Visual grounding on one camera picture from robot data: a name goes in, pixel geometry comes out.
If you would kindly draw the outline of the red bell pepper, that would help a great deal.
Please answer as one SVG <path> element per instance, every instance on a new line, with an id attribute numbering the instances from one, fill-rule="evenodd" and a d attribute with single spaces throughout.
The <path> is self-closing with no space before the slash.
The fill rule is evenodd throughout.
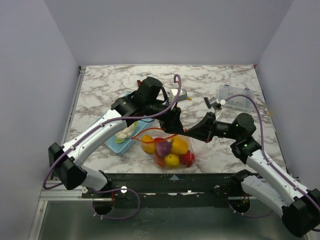
<path id="1" fill-rule="evenodd" d="M 161 142 L 164 142 L 164 141 L 165 141 L 165 139 L 162 138 L 162 137 L 156 137 L 156 138 L 154 139 L 154 142 L 155 142 L 155 143 L 161 143 Z"/>

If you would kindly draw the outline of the yellow bell pepper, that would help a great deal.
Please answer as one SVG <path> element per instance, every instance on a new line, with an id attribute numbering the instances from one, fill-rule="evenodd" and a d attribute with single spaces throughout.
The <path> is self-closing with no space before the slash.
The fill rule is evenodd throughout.
<path id="1" fill-rule="evenodd" d="M 170 140 L 171 143 L 171 154 L 174 155 L 185 155 L 188 152 L 189 145 L 182 138 L 175 136 Z"/>

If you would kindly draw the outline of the purple onion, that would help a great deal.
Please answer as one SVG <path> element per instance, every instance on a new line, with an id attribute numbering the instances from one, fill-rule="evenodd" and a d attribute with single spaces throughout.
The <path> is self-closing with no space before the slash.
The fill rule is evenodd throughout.
<path id="1" fill-rule="evenodd" d="M 161 157 L 165 157 L 171 152 L 172 144 L 168 141 L 163 141 L 156 143 L 155 147 L 157 154 Z"/>

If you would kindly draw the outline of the clear zip bag orange zipper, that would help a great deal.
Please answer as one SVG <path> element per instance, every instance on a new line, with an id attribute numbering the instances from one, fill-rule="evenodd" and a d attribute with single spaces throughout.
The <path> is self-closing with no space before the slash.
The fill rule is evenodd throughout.
<path id="1" fill-rule="evenodd" d="M 190 168 L 196 162 L 192 142 L 187 136 L 165 133 L 159 127 L 150 127 L 131 139 L 161 168 Z"/>

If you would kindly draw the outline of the blue plastic basket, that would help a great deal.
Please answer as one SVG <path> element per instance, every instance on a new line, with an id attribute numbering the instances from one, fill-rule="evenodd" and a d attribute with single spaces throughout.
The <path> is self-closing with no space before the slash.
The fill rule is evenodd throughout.
<path id="1" fill-rule="evenodd" d="M 134 137 L 141 131 L 151 127 L 153 123 L 154 123 L 154 119 L 151 119 L 151 118 L 139 120 L 136 122 L 135 124 L 136 127 L 129 138 L 127 138 L 122 142 L 119 142 L 116 140 L 116 136 L 113 135 L 104 143 L 104 145 L 107 146 L 115 154 L 118 154 L 119 156 L 123 156 L 135 144 L 135 141 L 132 139 L 132 137 Z"/>

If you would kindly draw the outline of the yellow orange fruit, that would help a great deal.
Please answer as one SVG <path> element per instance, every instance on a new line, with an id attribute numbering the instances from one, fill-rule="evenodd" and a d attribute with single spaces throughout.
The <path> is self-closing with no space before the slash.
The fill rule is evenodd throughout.
<path id="1" fill-rule="evenodd" d="M 143 135 L 141 141 L 141 148 L 145 153 L 149 155 L 156 153 L 156 143 L 150 135 Z"/>

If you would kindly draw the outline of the red apple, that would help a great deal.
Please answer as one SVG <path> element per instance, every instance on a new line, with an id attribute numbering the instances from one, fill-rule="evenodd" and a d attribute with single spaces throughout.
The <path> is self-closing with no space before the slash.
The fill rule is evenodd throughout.
<path id="1" fill-rule="evenodd" d="M 185 166 L 186 168 L 189 168 L 193 165 L 195 162 L 195 155 L 190 150 L 187 151 L 186 154 L 179 156 L 179 162 L 181 165 Z"/>

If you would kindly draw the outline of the yellow lemon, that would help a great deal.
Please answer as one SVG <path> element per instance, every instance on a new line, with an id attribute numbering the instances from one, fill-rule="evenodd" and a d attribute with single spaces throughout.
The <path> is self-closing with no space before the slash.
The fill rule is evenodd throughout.
<path id="1" fill-rule="evenodd" d="M 175 154 L 168 154 L 164 158 L 164 162 L 165 162 L 165 165 L 171 169 L 178 168 L 180 166 L 180 159 Z"/>

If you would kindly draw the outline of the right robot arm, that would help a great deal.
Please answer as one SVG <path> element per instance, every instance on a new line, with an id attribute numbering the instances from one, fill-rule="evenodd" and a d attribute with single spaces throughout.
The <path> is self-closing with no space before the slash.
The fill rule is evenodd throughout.
<path id="1" fill-rule="evenodd" d="M 230 146 L 233 155 L 255 170 L 263 179 L 249 174 L 230 183 L 230 191 L 241 196 L 244 193 L 259 199 L 282 220 L 295 237 L 302 237 L 320 224 L 320 191 L 309 189 L 291 177 L 269 157 L 263 144 L 253 138 L 256 131 L 250 114 L 239 114 L 232 123 L 220 122 L 212 112 L 185 133 L 188 137 L 210 142 L 213 137 L 233 139 Z"/>

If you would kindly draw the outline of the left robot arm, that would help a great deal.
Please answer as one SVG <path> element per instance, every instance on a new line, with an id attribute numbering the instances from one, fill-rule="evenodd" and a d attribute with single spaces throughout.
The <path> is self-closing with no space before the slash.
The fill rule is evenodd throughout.
<path id="1" fill-rule="evenodd" d="M 176 106 L 182 91 L 182 80 L 173 77 L 178 84 L 175 97 L 170 100 L 160 80 L 147 77 L 136 91 L 118 98 L 110 109 L 76 138 L 48 148 L 49 172 L 54 173 L 67 190 L 83 186 L 92 189 L 99 197 L 110 194 L 111 181 L 100 170 L 85 168 L 86 159 L 112 136 L 143 119 L 157 119 L 169 126 L 178 113 Z"/>

